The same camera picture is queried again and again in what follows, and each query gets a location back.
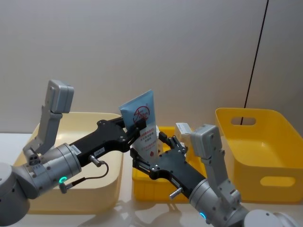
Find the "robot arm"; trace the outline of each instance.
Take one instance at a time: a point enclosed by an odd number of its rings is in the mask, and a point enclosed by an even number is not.
[[[63,183],[90,162],[97,167],[106,164],[98,158],[112,150],[129,151],[130,145],[140,136],[140,130],[146,127],[141,120],[125,132],[122,118],[101,120],[91,134],[70,145],[64,143],[50,149],[62,113],[70,111],[72,96],[72,87],[60,81],[49,81],[38,135],[23,149],[27,163],[17,167],[0,163],[0,226],[22,219],[29,210],[28,199],[35,199],[59,184],[61,191],[66,192],[87,180],[83,177],[67,186]]]
[[[169,180],[176,187],[169,197],[173,199],[184,194],[206,223],[214,227],[299,227],[286,214],[266,210],[249,212],[240,204],[240,192],[227,175],[225,152],[216,126],[204,125],[190,131],[189,135],[195,155],[205,164],[207,179],[185,161],[187,148],[175,136],[167,138],[163,132],[160,132],[159,139],[169,145],[170,150],[163,153],[157,163],[150,164],[131,149],[133,167],[153,180]]]

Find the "yellow plastic bin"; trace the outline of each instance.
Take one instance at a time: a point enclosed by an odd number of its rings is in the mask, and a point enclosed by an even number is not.
[[[252,118],[251,125],[232,123]],[[219,108],[217,124],[232,151],[229,177],[245,202],[298,203],[303,198],[303,139],[273,110]]]
[[[159,130],[171,137],[174,134],[175,127],[159,127]],[[169,147],[164,144],[163,151],[166,150],[169,150]],[[206,176],[205,167],[201,163],[200,158],[194,155],[192,147],[188,148],[186,161],[201,174]],[[151,180],[148,175],[133,168],[133,192],[134,197],[137,200],[168,202],[170,201],[169,195],[175,190],[176,188],[168,180]],[[174,198],[174,202],[188,202],[188,199],[183,194],[180,194]]]

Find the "white table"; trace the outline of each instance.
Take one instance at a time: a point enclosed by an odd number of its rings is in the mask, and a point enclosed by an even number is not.
[[[12,165],[29,137],[30,134],[0,133],[0,162]],[[244,204],[244,206],[249,210],[265,209],[271,212],[284,212],[303,226],[303,205]],[[189,204],[156,204],[132,200],[132,160],[126,153],[120,196],[115,208],[100,215],[26,215],[12,226],[208,227],[209,225]]]

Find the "blue indicator light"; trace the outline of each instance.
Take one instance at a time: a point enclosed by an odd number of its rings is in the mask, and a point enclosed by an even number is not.
[[[66,180],[67,180],[67,177],[66,177],[66,176],[63,176],[63,177],[60,178],[59,183],[63,183],[63,182],[65,182]]]
[[[200,215],[201,215],[202,217],[204,217],[204,219],[206,219],[206,216],[205,216],[204,213],[200,212]]]

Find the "red logo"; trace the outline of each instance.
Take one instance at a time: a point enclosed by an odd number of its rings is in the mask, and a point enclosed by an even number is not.
[[[144,118],[146,121],[148,117],[150,116],[150,110],[147,106],[140,106],[135,112],[134,112],[134,118],[133,121],[136,123],[138,120]]]

